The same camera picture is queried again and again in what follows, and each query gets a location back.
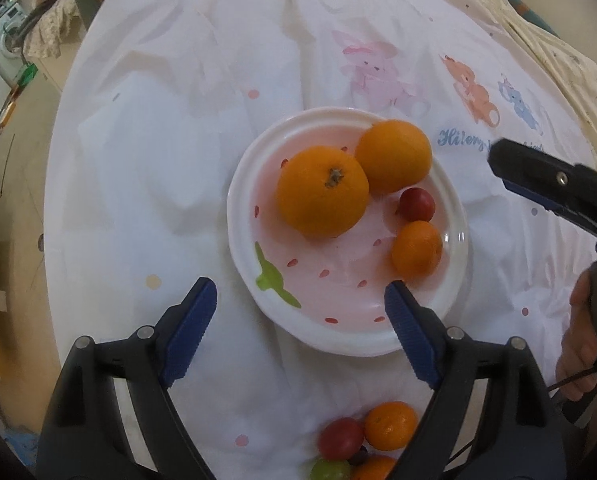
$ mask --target white plate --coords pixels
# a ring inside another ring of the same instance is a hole
[[[274,192],[284,160],[318,144],[353,153],[363,132],[381,120],[353,108],[313,108],[280,121],[246,150],[227,195],[229,248],[260,309],[304,343],[334,354],[369,357],[401,349],[383,305],[385,287],[399,279],[389,258],[403,224],[395,215],[399,193],[372,198],[350,231],[315,242],[279,218]],[[438,161],[417,186],[436,201],[431,223],[443,237],[443,257],[434,274],[408,286],[442,319],[465,276],[467,219]],[[266,272],[257,282],[261,262]]]

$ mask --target floor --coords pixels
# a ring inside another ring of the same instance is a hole
[[[8,425],[40,432],[60,372],[43,252],[45,172],[60,94],[39,72],[0,137],[0,406]]]

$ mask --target blue gripper pad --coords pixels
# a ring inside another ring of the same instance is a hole
[[[163,352],[164,366],[159,376],[165,388],[171,387],[176,379],[181,379],[187,373],[192,357],[216,310],[216,300],[216,284],[209,278],[199,278],[182,303],[170,307],[157,324],[157,329],[163,323],[164,331],[172,330],[172,335],[166,341]],[[166,319],[170,310],[174,315]],[[178,322],[178,326],[168,327],[168,322]]]
[[[438,364],[445,353],[445,326],[432,310],[418,304],[403,282],[385,288],[385,312],[416,377],[436,390],[442,380]]]
[[[503,180],[502,183],[507,190],[511,191],[512,193],[516,193],[517,195],[524,196],[526,199],[531,200],[532,202],[536,202],[547,209],[547,211],[558,211],[563,208],[563,206],[561,206],[558,202],[549,200],[548,198],[519,186],[518,184],[514,184],[508,180]]]

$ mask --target plate rim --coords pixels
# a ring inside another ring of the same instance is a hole
[[[250,169],[252,164],[254,164],[254,169],[256,169],[256,166],[262,167],[268,160],[267,156],[265,156],[264,160],[261,161],[261,154],[259,153],[261,149],[264,151],[265,146],[269,148],[272,144],[275,151],[278,148],[278,145],[275,144],[274,141],[277,140],[277,136],[279,135],[283,136],[284,140],[299,135],[299,130],[303,128],[297,128],[297,131],[294,132],[291,130],[288,131],[289,126],[296,121],[307,121],[309,123],[310,121],[317,121],[319,118],[322,120],[329,119],[330,121],[334,121],[341,116],[347,116],[347,122],[350,124],[356,123],[356,125],[358,125],[360,121],[367,121],[369,124],[373,124],[378,121],[387,120],[379,115],[358,108],[309,108],[308,110],[300,111],[290,117],[276,121],[270,127],[265,129],[265,131],[248,146],[238,162],[238,166],[236,171],[234,171],[234,176],[232,177],[227,192],[227,235],[229,251],[232,261],[236,266],[236,270],[243,282],[245,282],[245,286],[252,295],[252,299],[257,307],[279,328],[289,332],[306,345],[320,351],[355,357],[375,357],[402,349],[401,343],[393,329],[373,333],[342,332],[334,330],[333,327],[329,328],[315,322],[302,314],[299,309],[290,307],[284,303],[273,290],[261,290],[256,285],[256,279],[250,279],[250,267],[253,263],[252,258],[247,258],[243,254],[243,250],[240,249],[240,247],[245,246],[245,243],[239,242],[236,239],[240,236],[240,232],[243,231],[242,226],[248,226],[251,223],[251,215],[249,213],[245,214],[244,218],[247,219],[246,222],[235,222],[230,220],[234,218],[242,218],[243,215],[238,213],[242,213],[243,211],[243,201],[247,204],[250,202],[252,190],[246,194],[244,193],[245,189],[243,189],[247,183],[245,176],[247,176],[248,173],[251,173]],[[446,301],[446,307],[442,312],[438,311],[438,306],[434,309],[437,316],[440,319],[443,319],[456,302],[465,279],[467,262],[469,259],[470,237],[465,209],[463,208],[456,189],[453,184],[451,184],[447,173],[435,157],[433,158],[432,168],[434,174],[432,178],[434,180],[439,180],[443,184],[442,187],[439,187],[439,190],[446,194],[448,198],[448,200],[443,199],[443,202],[451,204],[454,215],[459,218],[462,224],[462,229],[459,229],[455,224],[456,222],[454,225],[450,223],[449,233],[453,236],[458,235],[458,231],[460,231],[463,235],[463,240],[457,245],[456,252],[452,255],[453,259],[450,260],[450,264],[447,268],[448,271],[452,270],[453,272],[450,274],[451,279],[449,281],[451,283],[445,287],[451,286],[453,287],[453,291],[449,294]],[[253,177],[250,175],[250,178],[256,178],[256,175],[258,175],[258,171],[255,172]],[[256,261],[256,266],[259,266],[253,243],[250,251],[253,255],[253,260]],[[447,281],[447,278],[445,278],[442,282],[443,285]],[[281,302],[283,303],[282,308],[277,308]]]

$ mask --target green grape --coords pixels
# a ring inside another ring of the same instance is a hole
[[[351,465],[347,462],[334,462],[319,458],[312,467],[309,480],[349,480]]]

